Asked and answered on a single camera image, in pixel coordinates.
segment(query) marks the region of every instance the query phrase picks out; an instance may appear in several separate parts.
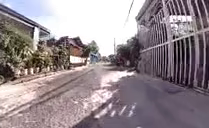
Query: sky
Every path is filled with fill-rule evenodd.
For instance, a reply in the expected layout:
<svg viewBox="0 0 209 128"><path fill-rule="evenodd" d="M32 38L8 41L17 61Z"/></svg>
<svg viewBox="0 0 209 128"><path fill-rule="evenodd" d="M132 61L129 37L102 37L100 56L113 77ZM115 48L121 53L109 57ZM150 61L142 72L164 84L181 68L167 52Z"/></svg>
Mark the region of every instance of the sky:
<svg viewBox="0 0 209 128"><path fill-rule="evenodd" d="M38 22L61 36L80 36L83 43L95 40L101 55L114 52L116 44L137 32L135 17L144 0L134 0L129 20L124 26L132 0L0 0L4 5Z"/></svg>

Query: street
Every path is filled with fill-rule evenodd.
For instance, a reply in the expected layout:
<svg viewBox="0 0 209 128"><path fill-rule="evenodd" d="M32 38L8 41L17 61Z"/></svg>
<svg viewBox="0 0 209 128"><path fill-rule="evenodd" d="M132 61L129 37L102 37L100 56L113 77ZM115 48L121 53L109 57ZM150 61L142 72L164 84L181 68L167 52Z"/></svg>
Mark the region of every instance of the street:
<svg viewBox="0 0 209 128"><path fill-rule="evenodd" d="M107 64L19 86L0 91L1 128L209 128L209 96Z"/></svg>

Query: utility pole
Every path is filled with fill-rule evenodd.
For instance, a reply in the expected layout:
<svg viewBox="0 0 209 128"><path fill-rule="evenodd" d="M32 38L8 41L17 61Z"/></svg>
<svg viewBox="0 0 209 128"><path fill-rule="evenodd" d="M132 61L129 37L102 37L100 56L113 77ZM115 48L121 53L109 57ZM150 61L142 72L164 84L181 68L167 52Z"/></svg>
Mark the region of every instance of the utility pole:
<svg viewBox="0 0 209 128"><path fill-rule="evenodd" d="M114 38L114 55L116 55L116 39Z"/></svg>

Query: white sky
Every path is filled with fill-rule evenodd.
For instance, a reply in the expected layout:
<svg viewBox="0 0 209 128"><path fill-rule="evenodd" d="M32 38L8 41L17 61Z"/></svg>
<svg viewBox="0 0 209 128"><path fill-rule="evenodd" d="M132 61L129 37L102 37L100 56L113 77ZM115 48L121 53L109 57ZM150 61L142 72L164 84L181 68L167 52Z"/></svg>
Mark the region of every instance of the white sky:
<svg viewBox="0 0 209 128"><path fill-rule="evenodd" d="M144 2L134 1L129 22L123 28L132 0L38 1L42 2L49 15L31 17L32 19L49 28L57 38L80 36L85 44L95 40L102 55L113 53L114 37L116 43L120 44L135 35L135 17Z"/></svg>

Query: white metal gate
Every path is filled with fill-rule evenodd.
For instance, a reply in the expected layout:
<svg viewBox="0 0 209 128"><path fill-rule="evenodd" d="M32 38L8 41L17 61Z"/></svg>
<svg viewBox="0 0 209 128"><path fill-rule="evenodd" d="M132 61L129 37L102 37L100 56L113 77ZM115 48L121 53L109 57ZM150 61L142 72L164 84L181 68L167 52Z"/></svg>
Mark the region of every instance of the white metal gate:
<svg viewBox="0 0 209 128"><path fill-rule="evenodd" d="M149 28L141 71L209 92L209 0L152 0L137 20Z"/></svg>

